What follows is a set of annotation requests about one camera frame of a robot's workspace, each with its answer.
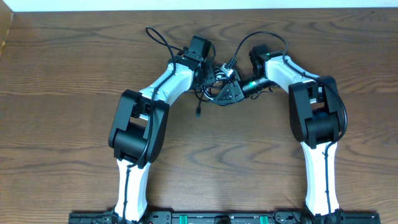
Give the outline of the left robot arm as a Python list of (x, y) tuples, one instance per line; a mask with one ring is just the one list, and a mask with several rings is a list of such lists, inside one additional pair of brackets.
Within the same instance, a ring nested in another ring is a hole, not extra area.
[(149, 169), (162, 149), (170, 106), (206, 82), (212, 71), (211, 60), (176, 56), (153, 84), (121, 95), (108, 139), (119, 168), (113, 223), (138, 223), (144, 216)]

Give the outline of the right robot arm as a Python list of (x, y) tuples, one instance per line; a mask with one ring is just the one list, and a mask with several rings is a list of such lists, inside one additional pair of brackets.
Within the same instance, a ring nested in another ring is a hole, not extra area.
[(332, 218), (340, 208), (335, 190), (335, 152), (348, 124), (335, 79), (308, 73), (282, 51), (258, 54), (252, 50), (249, 58), (253, 76), (248, 80), (241, 80), (233, 63), (213, 67), (223, 87), (212, 101), (231, 105), (274, 85), (286, 91), (290, 128), (305, 156), (305, 206), (314, 218)]

